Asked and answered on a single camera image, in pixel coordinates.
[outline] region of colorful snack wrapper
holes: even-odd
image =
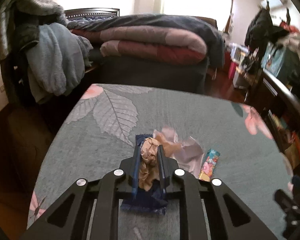
[[[204,181],[210,181],[213,170],[217,165],[220,153],[214,149],[210,149],[205,157],[204,163],[201,167],[199,179]]]

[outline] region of dark gray blanket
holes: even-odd
[[[224,65],[224,41],[219,31],[212,25],[190,16],[141,14],[126,15],[110,19],[75,20],[68,24],[68,29],[102,31],[112,27],[150,25],[178,28],[199,35],[208,46],[210,66],[219,68]]]

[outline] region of floral tablecloth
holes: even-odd
[[[69,114],[42,163],[28,227],[78,178],[99,179],[131,157],[136,134],[173,127],[205,152],[221,153],[214,177],[222,179],[282,239],[283,212],[273,201],[289,175],[255,109],[171,90],[94,84]],[[179,208],[165,216],[119,211],[119,239],[179,239]]]

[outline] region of wooden floor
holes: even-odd
[[[233,87],[227,73],[219,71],[215,80],[212,80],[212,76],[213,71],[209,69],[205,81],[205,95],[243,103],[243,91]],[[0,226],[10,240],[17,240],[26,230],[29,203],[18,182],[9,181],[7,178],[9,172],[4,171],[7,169],[4,162],[0,159]]]
[[[228,73],[219,70],[215,80],[212,80],[213,74],[214,71],[208,69],[204,85],[205,95],[236,103],[244,102],[244,90],[233,87],[232,80],[228,79]]]

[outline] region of dark wooden headboard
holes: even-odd
[[[120,16],[120,9],[115,8],[81,8],[65,11],[66,18],[71,20],[77,20],[82,18],[94,17],[94,16]]]

